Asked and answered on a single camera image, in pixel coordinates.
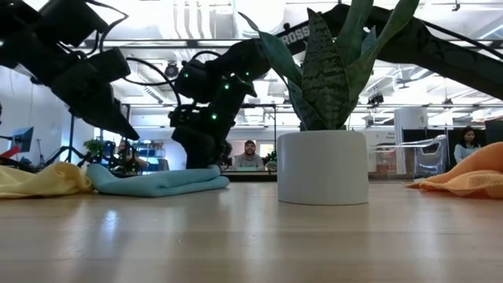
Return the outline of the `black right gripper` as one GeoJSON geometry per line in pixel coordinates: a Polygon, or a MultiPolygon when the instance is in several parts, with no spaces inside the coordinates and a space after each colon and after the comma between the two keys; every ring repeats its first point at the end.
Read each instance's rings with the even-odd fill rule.
{"type": "Polygon", "coordinates": [[[172,139],[182,145],[190,142],[213,144],[215,147],[188,147],[186,151],[187,169],[207,168],[221,158],[219,148],[227,146],[227,135],[235,125],[240,110],[239,101],[213,101],[207,106],[196,103],[179,105],[170,111],[170,127],[174,128],[172,139]]]}

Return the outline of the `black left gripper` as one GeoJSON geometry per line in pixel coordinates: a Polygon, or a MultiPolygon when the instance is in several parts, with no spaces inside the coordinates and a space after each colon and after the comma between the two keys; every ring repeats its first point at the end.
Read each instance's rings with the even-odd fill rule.
{"type": "Polygon", "coordinates": [[[66,105],[71,114],[88,124],[121,136],[138,140],[137,131],[114,102],[112,87],[98,70],[85,61],[79,61],[59,75],[50,89],[66,105]]]}

